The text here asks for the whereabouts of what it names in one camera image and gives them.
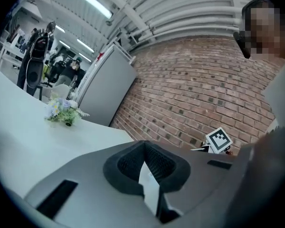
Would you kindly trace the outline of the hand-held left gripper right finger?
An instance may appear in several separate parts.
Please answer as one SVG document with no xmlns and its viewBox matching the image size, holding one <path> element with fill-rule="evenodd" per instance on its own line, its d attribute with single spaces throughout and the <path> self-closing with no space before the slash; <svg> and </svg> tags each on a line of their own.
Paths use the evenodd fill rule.
<svg viewBox="0 0 285 228">
<path fill-rule="evenodd" d="M 234 158 L 144 142 L 144 164 L 153 180 L 144 187 L 150 209 L 145 224 L 226 224 L 233 192 Z"/>
</svg>

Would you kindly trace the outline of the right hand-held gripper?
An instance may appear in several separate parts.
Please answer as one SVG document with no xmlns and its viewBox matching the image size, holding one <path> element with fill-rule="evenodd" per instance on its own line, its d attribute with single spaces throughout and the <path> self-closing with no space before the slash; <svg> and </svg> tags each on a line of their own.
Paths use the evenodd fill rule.
<svg viewBox="0 0 285 228">
<path fill-rule="evenodd" d="M 222 127 L 217 128 L 205 137 L 206 140 L 202 142 L 200 147 L 208 149 L 208 153 L 220 154 L 227 150 L 227 148 L 229 148 L 233 143 Z"/>
</svg>

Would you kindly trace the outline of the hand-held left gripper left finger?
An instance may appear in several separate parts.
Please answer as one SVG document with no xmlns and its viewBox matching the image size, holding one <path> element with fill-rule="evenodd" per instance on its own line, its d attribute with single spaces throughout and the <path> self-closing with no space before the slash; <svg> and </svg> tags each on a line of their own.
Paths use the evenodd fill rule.
<svg viewBox="0 0 285 228">
<path fill-rule="evenodd" d="M 39 209 L 62 183 L 76 187 L 52 221 L 67 228 L 155 228 L 157 218 L 141 196 L 123 194 L 106 180 L 105 161 L 131 142 L 78 156 L 39 181 L 25 201 Z"/>
</svg>

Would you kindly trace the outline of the artificial flower bouquet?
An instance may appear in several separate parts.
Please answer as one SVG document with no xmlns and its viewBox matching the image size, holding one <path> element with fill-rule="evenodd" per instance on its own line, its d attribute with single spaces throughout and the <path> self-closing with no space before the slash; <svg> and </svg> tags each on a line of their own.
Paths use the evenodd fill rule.
<svg viewBox="0 0 285 228">
<path fill-rule="evenodd" d="M 72 126 L 76 120 L 90 116 L 90 114 L 83 112 L 78 107 L 76 101 L 63 99 L 54 92 L 51 92 L 45 110 L 45 120 L 54 123 L 64 123 L 66 126 Z"/>
</svg>

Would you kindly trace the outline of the pale grey chair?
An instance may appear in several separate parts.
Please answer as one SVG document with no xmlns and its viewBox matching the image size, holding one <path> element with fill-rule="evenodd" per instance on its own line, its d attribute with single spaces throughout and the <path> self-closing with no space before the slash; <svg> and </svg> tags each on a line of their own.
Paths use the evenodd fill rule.
<svg viewBox="0 0 285 228">
<path fill-rule="evenodd" d="M 58 86 L 54 86 L 52 88 L 50 87 L 44 87 L 42 92 L 43 96 L 47 97 L 50 100 L 57 100 L 57 99 L 67 99 L 69 94 L 69 86 L 65 84 L 61 84 Z"/>
</svg>

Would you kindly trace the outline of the grey metal cabinet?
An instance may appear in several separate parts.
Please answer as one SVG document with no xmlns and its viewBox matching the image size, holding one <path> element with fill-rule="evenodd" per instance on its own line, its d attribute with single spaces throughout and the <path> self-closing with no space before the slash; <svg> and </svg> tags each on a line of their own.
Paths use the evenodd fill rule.
<svg viewBox="0 0 285 228">
<path fill-rule="evenodd" d="M 109 126 L 125 95 L 137 77 L 131 57 L 112 44 L 87 70 L 74 100 L 86 121 Z"/>
</svg>

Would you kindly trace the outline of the white ceiling pipe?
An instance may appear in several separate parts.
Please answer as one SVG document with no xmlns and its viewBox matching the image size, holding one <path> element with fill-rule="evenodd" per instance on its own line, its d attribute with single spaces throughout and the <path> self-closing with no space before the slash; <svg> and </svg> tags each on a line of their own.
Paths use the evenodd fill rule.
<svg viewBox="0 0 285 228">
<path fill-rule="evenodd" d="M 241 8 L 232 6 L 207 6 L 183 10 L 153 21 L 142 29 L 128 34 L 128 37 L 134 39 L 136 36 L 139 36 L 138 40 L 144 41 L 174 29 L 182 30 L 185 27 L 193 29 L 195 26 L 204 26 L 212 23 L 238 25 L 240 24 L 240 19 L 227 17 L 227 15 L 235 16 L 240 15 L 240 13 Z"/>
</svg>

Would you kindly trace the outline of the black office chair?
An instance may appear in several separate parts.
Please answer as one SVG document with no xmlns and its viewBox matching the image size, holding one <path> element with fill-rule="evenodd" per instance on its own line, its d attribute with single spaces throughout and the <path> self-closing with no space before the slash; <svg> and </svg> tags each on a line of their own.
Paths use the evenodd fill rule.
<svg viewBox="0 0 285 228">
<path fill-rule="evenodd" d="M 45 29 L 41 29 L 30 48 L 26 70 L 26 92 L 32 96 L 42 78 L 43 61 L 48 51 L 48 45 L 49 33 Z"/>
</svg>

